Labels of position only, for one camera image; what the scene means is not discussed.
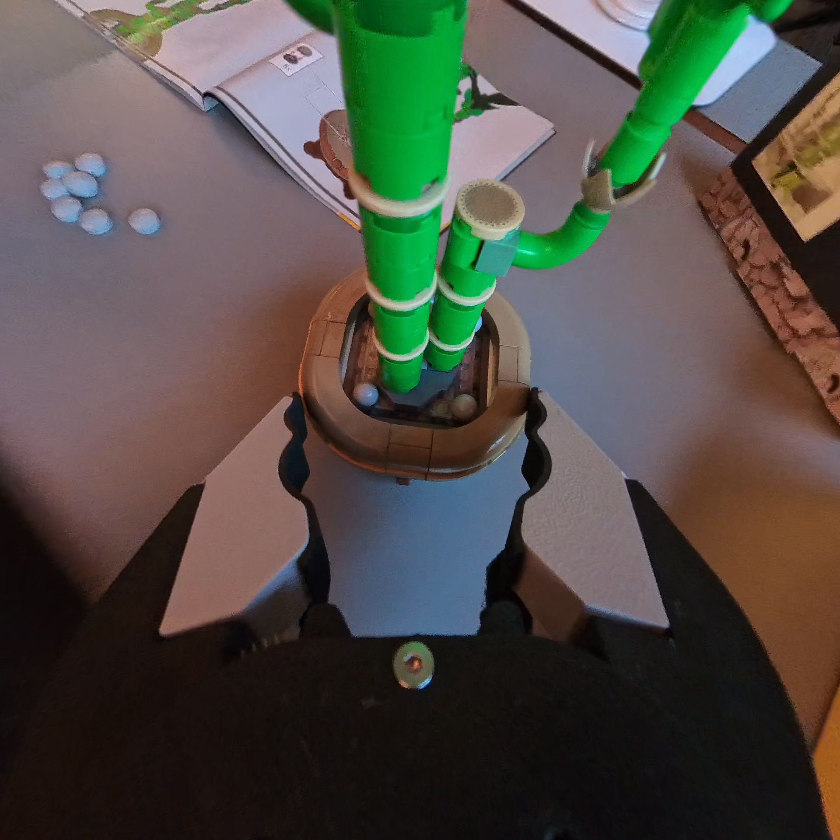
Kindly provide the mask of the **pile of grey pebbles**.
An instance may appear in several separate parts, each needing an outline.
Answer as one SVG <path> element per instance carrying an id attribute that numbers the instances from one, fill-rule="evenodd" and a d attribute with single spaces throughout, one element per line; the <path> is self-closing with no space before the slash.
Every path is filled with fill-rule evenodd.
<path id="1" fill-rule="evenodd" d="M 109 166 L 98 153 L 86 152 L 74 161 L 53 160 L 43 164 L 39 192 L 49 203 L 52 216 L 64 224 L 79 226 L 89 235 L 106 235 L 114 222 L 96 200 Z"/>

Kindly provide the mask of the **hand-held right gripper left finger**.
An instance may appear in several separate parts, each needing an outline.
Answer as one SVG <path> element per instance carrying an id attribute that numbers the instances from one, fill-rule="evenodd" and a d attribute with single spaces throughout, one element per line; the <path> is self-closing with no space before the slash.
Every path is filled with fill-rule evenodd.
<path id="1" fill-rule="evenodd" d="M 175 637 L 239 621 L 257 638 L 296 638 L 312 603 L 303 563 L 316 523 L 299 395 L 284 396 L 218 463 L 201 496 L 160 624 Z"/>

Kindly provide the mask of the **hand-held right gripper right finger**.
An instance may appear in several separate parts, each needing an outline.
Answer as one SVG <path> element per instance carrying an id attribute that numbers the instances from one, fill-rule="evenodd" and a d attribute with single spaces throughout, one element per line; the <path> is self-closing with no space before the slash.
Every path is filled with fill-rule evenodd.
<path id="1" fill-rule="evenodd" d="M 528 440 L 486 609 L 516 606 L 527 631 L 572 643 L 594 618 L 669 630 L 669 618 L 621 469 L 543 390 L 528 399 Z"/>

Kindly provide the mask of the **grey desk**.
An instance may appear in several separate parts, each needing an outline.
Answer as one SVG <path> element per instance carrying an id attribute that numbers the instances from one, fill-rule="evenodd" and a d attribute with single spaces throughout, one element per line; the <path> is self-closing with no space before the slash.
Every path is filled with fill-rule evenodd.
<path id="1" fill-rule="evenodd" d="M 748 144 L 821 67 L 822 62 L 780 40 L 718 100 L 696 111 Z"/>
<path id="2" fill-rule="evenodd" d="M 361 239 L 227 111 L 54 2 L 2 2 L 2 459 L 94 600 L 184 489 L 297 384 Z M 110 233 L 55 219 L 100 154 Z M 730 151 L 681 123 L 656 188 L 569 266 L 514 269 L 532 382 L 640 480 L 736 597 L 814 742 L 838 679 L 838 428 L 696 196 Z"/>

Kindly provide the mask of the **green toy brick bamboo plant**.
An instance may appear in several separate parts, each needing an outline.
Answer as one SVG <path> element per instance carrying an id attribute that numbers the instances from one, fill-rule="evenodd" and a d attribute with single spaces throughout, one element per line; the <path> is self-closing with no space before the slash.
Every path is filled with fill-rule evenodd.
<path id="1" fill-rule="evenodd" d="M 289 2 L 339 43 L 348 112 L 349 183 L 360 205 L 364 294 L 379 382 L 407 394 L 424 372 L 457 369 L 511 267 L 577 259 L 611 216 L 655 186 L 674 126 L 746 28 L 791 2 L 661 2 L 647 31 L 640 92 L 612 140 L 587 146 L 581 196 L 564 223 L 522 231 L 507 184 L 477 180 L 456 195 L 437 260 L 468 2 Z"/>

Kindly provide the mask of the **black toy box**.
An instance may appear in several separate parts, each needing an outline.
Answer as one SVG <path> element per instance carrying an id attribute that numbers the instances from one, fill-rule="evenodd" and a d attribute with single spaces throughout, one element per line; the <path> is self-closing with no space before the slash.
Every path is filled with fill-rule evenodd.
<path id="1" fill-rule="evenodd" d="M 830 59 L 699 200 L 783 349 L 839 420 L 839 59 Z"/>

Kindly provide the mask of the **black studded mat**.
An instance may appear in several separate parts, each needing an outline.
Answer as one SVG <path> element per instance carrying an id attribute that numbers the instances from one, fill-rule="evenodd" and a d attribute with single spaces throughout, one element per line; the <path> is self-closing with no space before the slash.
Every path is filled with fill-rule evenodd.
<path id="1" fill-rule="evenodd" d="M 87 608 L 35 526 L 35 515 L 14 488 L 13 474 L 1 467 L 2 622 L 39 633 L 72 634 Z"/>

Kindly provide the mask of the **white instruction booklet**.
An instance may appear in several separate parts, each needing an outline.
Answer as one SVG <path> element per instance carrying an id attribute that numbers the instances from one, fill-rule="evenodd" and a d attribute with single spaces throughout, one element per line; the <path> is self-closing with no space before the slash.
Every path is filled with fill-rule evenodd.
<path id="1" fill-rule="evenodd" d="M 300 186 L 360 228 L 334 37 L 278 1 L 57 4 L 199 109 L 223 104 Z M 459 73 L 442 228 L 458 188 L 505 178 L 554 135 L 472 67 Z"/>

